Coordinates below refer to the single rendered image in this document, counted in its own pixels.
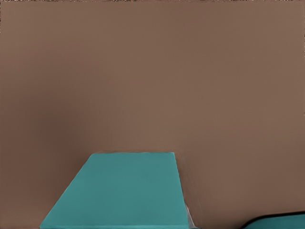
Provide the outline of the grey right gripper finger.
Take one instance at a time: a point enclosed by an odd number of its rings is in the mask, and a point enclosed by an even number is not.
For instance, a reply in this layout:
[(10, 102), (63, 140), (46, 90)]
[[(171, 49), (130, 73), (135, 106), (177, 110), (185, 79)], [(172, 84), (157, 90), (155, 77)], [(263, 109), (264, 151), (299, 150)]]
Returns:
[(195, 225), (194, 225), (194, 222), (193, 222), (193, 219), (192, 219), (192, 216), (191, 216), (191, 213), (189, 211), (187, 204), (185, 204), (185, 208), (186, 208), (189, 228), (195, 228)]

